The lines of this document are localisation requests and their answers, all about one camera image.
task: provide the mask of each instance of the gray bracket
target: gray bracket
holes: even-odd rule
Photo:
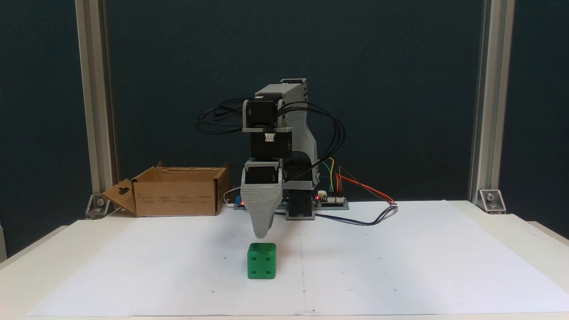
[[[477,204],[486,213],[502,215],[506,213],[506,205],[502,193],[498,190],[479,190],[480,201]]]
[[[107,198],[100,194],[91,195],[85,212],[85,219],[102,219],[110,213],[109,207],[110,201]]]

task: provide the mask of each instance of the black cable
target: black cable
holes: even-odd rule
[[[387,217],[387,215],[390,212],[395,213],[398,210],[399,210],[399,207],[397,207],[397,206],[389,206],[385,210],[383,210],[380,213],[380,215],[377,216],[377,218],[375,220],[373,220],[372,222],[358,221],[358,220],[342,218],[342,217],[338,217],[338,216],[324,215],[324,214],[315,214],[315,215],[317,217],[326,218],[326,219],[330,219],[330,220],[334,220],[334,221],[338,221],[338,222],[343,222],[343,223],[348,223],[348,224],[353,224],[353,225],[371,226],[371,225],[379,224],[380,222],[382,222]],[[281,212],[275,212],[275,214],[276,215],[285,215],[285,213],[281,213]]]
[[[305,106],[290,106],[292,104],[299,104],[299,103],[305,103],[308,104],[310,106],[314,106],[317,109],[312,109],[312,108],[308,108]],[[280,108],[280,110],[273,116],[273,118],[269,121],[269,125],[267,127],[267,131],[272,131],[274,130],[274,125],[275,122],[277,121],[278,117],[280,116],[284,116],[286,113],[288,112],[293,112],[293,111],[307,111],[307,112],[314,112],[317,114],[321,114],[323,116],[329,117],[332,119],[333,124],[334,124],[334,135],[332,136],[332,141],[330,142],[330,144],[328,145],[328,148],[326,149],[326,152],[324,152],[324,155],[321,157],[321,159],[319,161],[317,161],[316,163],[314,163],[314,165],[312,165],[311,167],[309,167],[306,171],[296,174],[290,178],[286,178],[284,181],[288,182],[294,179],[297,179],[299,177],[301,177],[302,175],[304,175],[305,173],[309,172],[310,170],[312,170],[314,167],[320,165],[322,162],[326,161],[329,157],[333,156],[340,148],[341,146],[344,144],[345,141],[345,136],[346,136],[346,130],[344,125],[340,122],[340,120],[338,120],[336,117],[332,116],[330,113],[328,113],[326,110],[324,110],[323,108],[319,107],[316,104],[313,104],[311,102],[308,101],[297,101],[297,102],[291,102],[288,104],[285,104],[284,106],[282,106]]]
[[[219,121],[225,120],[229,117],[232,116],[239,116],[241,117],[243,115],[242,112],[242,108],[243,105],[241,104],[240,106],[236,107],[236,108],[231,108],[226,106],[225,104],[228,104],[230,102],[240,102],[240,101],[245,101],[247,99],[251,99],[251,98],[236,98],[236,99],[228,99],[223,101],[222,103],[220,103],[217,107],[212,108],[200,115],[198,115],[197,119],[196,119],[196,125],[195,128],[199,133],[202,134],[206,134],[208,136],[219,136],[221,134],[228,134],[228,133],[233,133],[233,132],[240,132],[241,128],[242,128],[242,123],[219,123]],[[204,119],[210,115],[211,113],[213,113],[213,121],[214,122],[208,122],[208,121],[204,121]],[[232,128],[232,129],[225,129],[225,130],[204,130],[201,128],[202,125],[210,125],[210,126],[235,126],[238,128]]]

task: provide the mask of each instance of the green wire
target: green wire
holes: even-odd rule
[[[330,173],[330,177],[331,177],[332,176],[332,170],[330,169],[330,167],[325,162],[322,162],[322,165],[324,165],[328,169],[328,172]],[[330,188],[328,188],[328,190],[332,191],[332,185],[331,184],[330,184]]]

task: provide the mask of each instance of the gray 3d-printed part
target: gray 3d-printed part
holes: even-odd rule
[[[267,235],[273,225],[275,210],[283,199],[282,169],[278,170],[278,183],[247,184],[245,183],[246,170],[243,170],[241,174],[241,200],[251,216],[255,237],[259,239]]]

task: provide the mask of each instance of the green cube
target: green cube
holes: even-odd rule
[[[251,243],[247,251],[249,279],[274,279],[277,271],[277,245]]]

